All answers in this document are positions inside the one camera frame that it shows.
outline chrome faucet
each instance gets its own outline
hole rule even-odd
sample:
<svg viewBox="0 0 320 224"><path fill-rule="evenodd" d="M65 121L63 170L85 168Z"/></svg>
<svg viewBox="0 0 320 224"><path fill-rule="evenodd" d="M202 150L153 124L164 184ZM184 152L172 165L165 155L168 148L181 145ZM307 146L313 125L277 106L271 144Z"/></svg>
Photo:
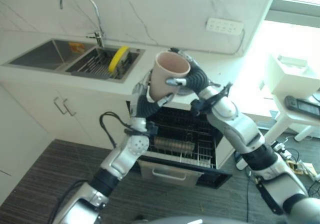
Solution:
<svg viewBox="0 0 320 224"><path fill-rule="evenodd" d="M99 47L103 48L104 47L104 39L106 39L106 34L102 28L101 25L101 19L100 19L100 14L99 14L99 9L97 4L94 2L94 0L89 0L91 4L93 5L96 17L98 19L98 24L99 24L99 30L96 30L93 34L94 36L86 36L87 38L94 38L96 39L96 42L98 43ZM62 5L63 0L59 0L59 7L62 10L63 5Z"/></svg>

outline dishwasher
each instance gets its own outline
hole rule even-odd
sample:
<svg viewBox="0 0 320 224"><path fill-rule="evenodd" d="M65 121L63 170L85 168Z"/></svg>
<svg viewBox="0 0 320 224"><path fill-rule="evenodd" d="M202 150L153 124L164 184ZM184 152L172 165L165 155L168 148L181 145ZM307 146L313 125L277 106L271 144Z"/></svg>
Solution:
<svg viewBox="0 0 320 224"><path fill-rule="evenodd" d="M216 147L223 135L206 115L193 117L186 110L162 107L147 121L155 123L158 133L133 168L142 178L217 189L232 176L216 169Z"/></svg>

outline sink basin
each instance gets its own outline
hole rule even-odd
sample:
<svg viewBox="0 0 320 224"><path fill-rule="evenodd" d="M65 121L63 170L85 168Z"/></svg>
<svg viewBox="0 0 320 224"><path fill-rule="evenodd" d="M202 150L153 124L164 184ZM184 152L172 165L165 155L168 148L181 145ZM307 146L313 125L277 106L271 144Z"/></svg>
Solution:
<svg viewBox="0 0 320 224"><path fill-rule="evenodd" d="M96 44L51 39L5 65L122 83L145 50L124 46L125 52L113 60L120 48L110 45L101 48ZM109 72L112 60L116 65Z"/></svg>
<svg viewBox="0 0 320 224"><path fill-rule="evenodd" d="M121 60L118 61L115 70L110 72L109 65L119 48L119 46L94 47L68 66L65 71L72 76L124 81L138 62L143 51L129 48L121 57Z"/></svg>
<svg viewBox="0 0 320 224"><path fill-rule="evenodd" d="M57 70L83 55L94 44L52 39L11 60L8 64L30 68Z"/></svg>

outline remote control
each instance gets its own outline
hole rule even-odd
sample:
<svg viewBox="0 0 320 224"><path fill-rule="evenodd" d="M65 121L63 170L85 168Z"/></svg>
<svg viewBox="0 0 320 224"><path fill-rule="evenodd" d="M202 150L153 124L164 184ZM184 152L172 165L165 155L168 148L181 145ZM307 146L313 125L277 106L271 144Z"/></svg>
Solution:
<svg viewBox="0 0 320 224"><path fill-rule="evenodd" d="M310 117L320 119L320 106L312 102L297 99L292 95L287 95L284 99L286 108L291 111L303 113Z"/></svg>

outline white box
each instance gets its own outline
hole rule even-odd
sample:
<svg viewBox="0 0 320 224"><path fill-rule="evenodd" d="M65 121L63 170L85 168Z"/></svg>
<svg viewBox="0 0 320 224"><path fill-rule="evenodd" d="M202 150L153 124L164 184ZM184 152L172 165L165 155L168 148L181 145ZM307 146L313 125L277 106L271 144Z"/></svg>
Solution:
<svg viewBox="0 0 320 224"><path fill-rule="evenodd" d="M265 65L264 82L276 96L308 98L320 88L320 78L310 66L289 66L273 55L269 55Z"/></svg>

